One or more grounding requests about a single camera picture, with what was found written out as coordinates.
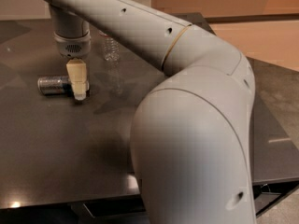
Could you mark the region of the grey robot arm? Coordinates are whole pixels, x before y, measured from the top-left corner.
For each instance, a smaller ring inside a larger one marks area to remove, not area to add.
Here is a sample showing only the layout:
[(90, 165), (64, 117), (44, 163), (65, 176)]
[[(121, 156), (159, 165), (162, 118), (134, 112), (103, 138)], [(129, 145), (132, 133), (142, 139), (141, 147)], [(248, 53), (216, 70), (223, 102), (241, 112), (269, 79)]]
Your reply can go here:
[(130, 149), (150, 224), (256, 224), (249, 124), (254, 74), (234, 46), (132, 0), (45, 0), (167, 79), (135, 112)]

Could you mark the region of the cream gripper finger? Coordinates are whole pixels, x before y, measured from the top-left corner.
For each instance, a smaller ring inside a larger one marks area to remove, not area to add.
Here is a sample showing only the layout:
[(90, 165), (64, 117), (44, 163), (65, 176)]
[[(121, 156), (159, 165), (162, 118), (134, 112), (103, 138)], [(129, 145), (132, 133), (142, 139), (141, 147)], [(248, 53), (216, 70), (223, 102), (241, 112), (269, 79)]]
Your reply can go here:
[(66, 69), (75, 99), (85, 100), (89, 89), (86, 63), (81, 59), (72, 59), (66, 64)]

